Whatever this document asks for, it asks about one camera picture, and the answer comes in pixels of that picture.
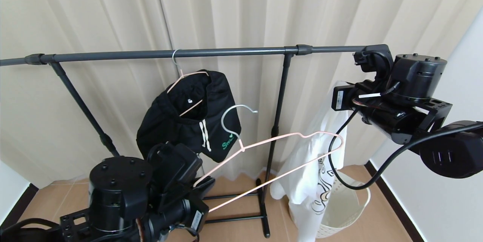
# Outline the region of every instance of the dark baseboard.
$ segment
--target dark baseboard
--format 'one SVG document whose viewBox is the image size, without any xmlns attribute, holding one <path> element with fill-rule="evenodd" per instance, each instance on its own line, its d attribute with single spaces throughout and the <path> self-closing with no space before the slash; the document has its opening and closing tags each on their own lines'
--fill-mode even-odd
<svg viewBox="0 0 483 242">
<path fill-rule="evenodd" d="M 33 184 L 30 184 L 29 187 L 25 189 L 24 194 L 22 194 L 22 196 L 18 199 L 17 203 L 12 208 L 7 218 L 5 218 L 2 225 L 0 226 L 2 230 L 18 222 L 22 214 L 27 209 L 27 206 L 29 206 L 30 202 L 33 200 L 33 197 L 35 196 L 37 191 L 38 188 Z"/>
<path fill-rule="evenodd" d="M 366 170 L 369 172 L 371 176 L 374 176 L 374 174 L 376 174 L 376 168 L 372 165 L 370 161 L 366 163 L 364 166 L 366 167 Z M 386 182 L 384 182 L 383 179 L 378 179 L 376 181 L 376 184 L 379 187 L 379 189 L 381 189 L 381 191 L 383 192 L 384 197 L 386 197 L 387 201 L 391 205 L 395 214 L 397 215 L 400 222 L 406 229 L 406 232 L 408 232 L 409 237 L 411 237 L 411 239 L 414 242 L 424 242 L 423 237 L 421 237 L 421 234 L 418 232 L 418 230 L 416 229 L 412 221 L 409 219 L 409 216 L 406 214 L 404 209 L 402 209 L 402 206 L 394 197 L 388 185 L 386 185 Z"/>
</svg>

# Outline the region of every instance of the white drawstring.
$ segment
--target white drawstring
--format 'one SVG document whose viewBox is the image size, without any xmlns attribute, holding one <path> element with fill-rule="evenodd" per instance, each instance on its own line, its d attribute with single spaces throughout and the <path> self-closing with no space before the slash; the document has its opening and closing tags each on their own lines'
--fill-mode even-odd
<svg viewBox="0 0 483 242">
<path fill-rule="evenodd" d="M 206 127 L 206 121 L 200 122 L 200 129 L 202 130 L 203 145 L 202 147 L 207 147 L 208 151 L 211 151 L 210 141 L 208 140 L 208 128 Z"/>
<path fill-rule="evenodd" d="M 208 151 L 211 151 L 210 141 L 208 140 L 208 128 L 206 127 L 206 121 L 204 119 L 203 119 L 203 126 L 205 127 L 205 137 L 206 137 L 207 149 L 208 149 Z"/>
</svg>

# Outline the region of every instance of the floor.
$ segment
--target floor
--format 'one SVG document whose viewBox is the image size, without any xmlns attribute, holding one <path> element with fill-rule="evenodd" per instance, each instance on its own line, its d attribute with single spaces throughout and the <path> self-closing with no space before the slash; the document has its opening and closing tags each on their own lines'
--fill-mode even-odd
<svg viewBox="0 0 483 242">
<path fill-rule="evenodd" d="M 363 166 L 349 166 L 343 169 L 345 174 L 356 180 L 366 181 L 369 173 Z M 246 175 L 240 175 L 235 182 L 220 178 L 210 195 L 236 194 L 244 192 L 254 186 L 254 181 Z M 45 218 L 58 222 L 62 215 L 72 213 L 88 206 L 88 181 L 68 180 L 57 181 L 52 185 L 38 191 L 22 219 L 31 217 Z M 366 210 L 352 226 L 327 238 L 318 241 L 324 242 L 410 242 L 411 239 L 398 220 L 383 194 L 376 185 L 371 187 L 371 202 Z M 213 207 L 224 200 L 209 200 L 207 204 Z M 259 213 L 257 197 L 243 197 L 222 209 L 210 213 L 209 219 L 226 216 L 249 216 Z M 277 242 L 297 242 L 297 227 L 290 219 L 288 200 L 274 200 L 267 195 L 267 211 L 271 237 L 268 240 Z M 191 242 L 193 237 L 185 230 L 174 230 L 168 237 L 168 242 Z M 224 222 L 207 224 L 200 233 L 203 241 L 250 241 L 265 242 L 262 225 L 259 219 L 243 220 L 238 222 Z"/>
</svg>

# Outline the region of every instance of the curtain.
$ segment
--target curtain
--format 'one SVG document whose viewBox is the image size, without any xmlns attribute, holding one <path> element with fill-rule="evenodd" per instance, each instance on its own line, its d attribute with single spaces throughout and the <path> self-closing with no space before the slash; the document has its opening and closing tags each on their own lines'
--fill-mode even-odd
<svg viewBox="0 0 483 242">
<path fill-rule="evenodd" d="M 0 0 L 0 58 L 32 53 L 369 45 L 447 58 L 483 0 Z M 177 58 L 183 71 L 226 74 L 243 143 L 270 137 L 282 55 Z M 178 78 L 170 59 L 63 63 L 74 86 L 124 156 L 140 156 L 135 138 L 152 100 Z M 0 159 L 38 187 L 88 175 L 110 156 L 52 69 L 1 68 Z M 292 60 L 280 133 L 301 131 L 336 80 L 373 77 L 350 53 Z M 384 140 L 359 119 L 349 126 L 346 165 L 365 163 Z M 297 137 L 277 142 L 274 170 Z M 257 175 L 269 145 L 247 150 L 217 175 Z M 215 166 L 202 157 L 205 171 Z"/>
</svg>

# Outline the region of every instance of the clothes hanger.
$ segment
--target clothes hanger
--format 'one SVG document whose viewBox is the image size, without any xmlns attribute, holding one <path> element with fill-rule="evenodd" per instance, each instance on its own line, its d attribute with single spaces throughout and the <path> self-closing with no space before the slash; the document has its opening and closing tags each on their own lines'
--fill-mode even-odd
<svg viewBox="0 0 483 242">
<path fill-rule="evenodd" d="M 183 70 L 181 69 L 181 65 L 178 64 L 178 62 L 176 62 L 176 59 L 174 58 L 174 54 L 176 53 L 176 51 L 179 51 L 180 49 L 175 49 L 173 51 L 173 55 L 171 56 L 171 61 L 173 61 L 174 65 L 176 65 L 176 68 L 179 68 L 179 71 L 181 72 L 181 76 L 179 77 L 179 79 L 177 79 L 172 85 L 171 87 L 166 91 L 166 94 L 169 93 L 169 91 L 171 91 L 171 89 L 173 89 L 173 87 L 181 80 L 183 79 L 184 77 L 186 76 L 189 76 L 189 75 L 195 75 L 195 74 L 206 74 L 208 77 L 210 77 L 210 75 L 208 75 L 208 73 L 206 71 L 198 71 L 198 72 L 193 72 L 193 73 L 188 73 L 188 74 L 183 74 Z M 195 105 L 191 106 L 188 110 L 184 111 L 182 114 L 180 114 L 180 116 L 183 116 L 184 114 L 188 113 L 189 111 L 191 111 L 191 109 L 195 108 L 196 106 L 198 106 L 198 104 L 200 104 L 203 100 L 201 99 L 200 101 L 198 101 L 197 103 L 195 103 Z"/>
<path fill-rule="evenodd" d="M 344 145 L 344 139 L 343 139 L 343 137 L 342 137 L 342 136 L 340 136 L 340 135 L 338 135 L 338 134 L 335 134 L 335 133 L 331 133 L 331 132 L 325 132 L 325 131 L 316 131 L 316 132 L 313 132 L 312 134 L 309 134 L 309 135 L 306 135 L 306 136 L 305 136 L 305 135 L 302 135 L 302 134 L 301 134 L 301 133 L 299 133 L 299 132 L 296 132 L 296 133 L 289 133 L 289 134 L 285 134 L 285 135 L 281 135 L 281 136 L 277 136 L 277 137 L 272 137 L 272 138 L 270 138 L 270 139 L 266 139 L 266 140 L 263 140 L 263 141 L 260 141 L 260 142 L 257 142 L 257 143 L 254 143 L 254 144 L 251 144 L 251 145 L 248 145 L 248 146 L 246 146 L 246 147 L 245 147 L 245 146 L 243 146 L 243 142 L 242 142 L 242 140 L 241 140 L 241 138 L 240 138 L 240 135 L 239 135 L 239 134 L 237 134 L 237 133 L 236 133 L 236 132 L 234 132 L 234 131 L 228 130 L 228 129 L 225 127 L 225 124 L 223 123 L 223 120 L 224 120 L 224 118 L 225 118 L 226 114 L 228 113 L 228 111 L 230 111 L 230 110 L 231 110 L 231 109 L 233 109 L 233 108 L 240 107 L 240 106 L 242 106 L 242 107 L 245 107 L 245 108 L 249 109 L 250 111 L 252 111 L 252 113 L 258 113 L 258 111 L 254 111 L 254 110 L 252 110 L 252 108 L 248 107 L 247 105 L 239 104 L 239 105 L 234 105 L 234 106 L 232 106 L 232 107 L 228 108 L 228 109 L 227 109 L 227 110 L 226 110 L 226 111 L 223 113 L 223 115 L 222 115 L 222 117 L 221 117 L 221 126 L 223 127 L 223 129 L 224 129 L 226 132 L 229 132 L 229 133 L 231 133 L 231 134 L 233 134 L 233 135 L 235 135 L 235 136 L 237 136 L 237 137 L 238 137 L 238 142 L 240 143 L 240 149 L 239 149 L 237 152 L 235 152 L 233 155 L 231 155 L 229 158 L 226 158 L 224 161 L 222 161 L 221 163 L 219 163 L 219 164 L 218 164 L 218 166 L 216 166 L 215 168 L 213 168 L 212 170 L 210 170 L 208 173 L 206 173 L 205 175 L 203 175 L 201 178 L 199 178 L 199 179 L 198 179 L 198 180 L 195 182 L 195 184 L 193 185 L 193 187 L 196 187 L 196 185 L 198 185 L 198 183 L 200 183 L 200 182 L 201 182 L 203 179 L 205 179 L 206 177 L 208 177 L 208 176 L 209 176 L 211 173 L 215 172 L 215 171 L 216 171 L 217 169 L 219 169 L 219 168 L 220 168 L 222 165 L 224 165 L 225 163 L 227 163 L 229 160 L 233 159 L 233 158 L 234 158 L 235 156 L 237 156 L 239 153 L 244 152 L 244 151 L 245 151 L 245 150 L 247 150 L 247 149 L 250 149 L 250 148 L 253 148 L 253 147 L 256 147 L 256 146 L 262 145 L 262 144 L 266 144 L 266 143 L 269 143 L 269 142 L 272 142 L 272 141 L 275 141 L 275 140 L 278 140 L 278 139 L 282 139 L 282 138 L 289 137 L 289 136 L 293 136 L 293 135 L 298 135 L 298 136 L 300 136 L 300 137 L 302 137 L 302 138 L 309 138 L 309 137 L 312 137 L 312 136 L 314 136 L 314 135 L 316 135 L 316 134 L 328 134 L 328 135 L 332 135 L 332 136 L 335 136 L 335 137 L 339 138 L 339 139 L 340 139 L 340 145 L 339 145 L 338 147 L 336 147 L 335 149 L 333 149 L 332 151 L 330 151 L 330 152 L 326 153 L 326 154 L 323 154 L 323 155 L 321 155 L 321 156 L 319 156 L 319 157 L 317 157 L 317 158 L 314 158 L 314 159 L 312 159 L 312 160 L 310 160 L 310 161 L 308 161 L 308 162 L 306 162 L 306 163 L 302 164 L 301 166 L 298 166 L 298 167 L 296 167 L 296 168 L 294 168 L 294 169 L 292 169 L 292 170 L 290 170 L 290 171 L 288 171 L 288 172 L 286 172 L 286 173 L 283 173 L 282 175 L 280 175 L 280 176 L 278 176 L 278 177 L 276 177 L 276 178 L 273 178 L 273 179 L 271 179 L 271 180 L 269 180 L 269 181 L 267 181 L 267 182 L 262 183 L 262 184 L 261 184 L 261 185 L 259 185 L 258 187 L 252 188 L 252 189 L 250 189 L 250 190 L 246 191 L 245 193 L 240 194 L 240 195 L 238 195 L 238 196 L 236 196 L 236 197 L 234 197 L 234 198 L 232 198 L 232 199 L 230 199 L 230 200 L 228 200 L 228 201 L 226 201 L 226 202 L 224 202 L 224 203 L 220 204 L 219 206 L 216 206 L 216 207 L 214 207 L 214 208 L 210 209 L 210 212 L 215 211 L 216 209 L 221 208 L 222 206 L 225 206 L 226 204 L 229 204 L 229 203 L 231 203 L 231 202 L 233 202 L 233 201 L 236 201 L 237 199 L 239 199 L 239 198 L 241 198 L 241 197 L 243 197 L 243 196 L 245 196 L 245 195 L 247 195 L 247 194 L 250 194 L 251 192 L 253 192 L 253 191 L 255 191 L 255 190 L 257 190 L 257 189 L 259 189 L 259 188 L 261 188 L 261 187 L 264 187 L 265 185 L 268 185 L 268 184 L 270 184 L 270 183 L 272 183 L 272 182 L 274 182 L 274 181 L 276 181 L 276 180 L 278 180 L 278 179 L 280 179 L 280 178 L 283 178 L 283 177 L 285 177 L 286 175 L 289 175 L 290 173 L 293 173 L 293 172 L 295 172 L 295 171 L 297 171 L 297 170 L 299 170 L 299 169 L 301 169 L 301 168 L 303 168 L 303 167 L 307 166 L 309 163 L 312 163 L 313 161 L 316 161 L 316 160 L 319 160 L 319 159 L 321 159 L 321 158 L 324 158 L 324 157 L 328 156 L 329 154 L 331 154 L 331 153 L 333 153 L 333 152 L 337 151 L 338 149 L 340 149 L 340 148 L 341 148 L 341 147 L 343 147 L 343 145 Z"/>
</svg>

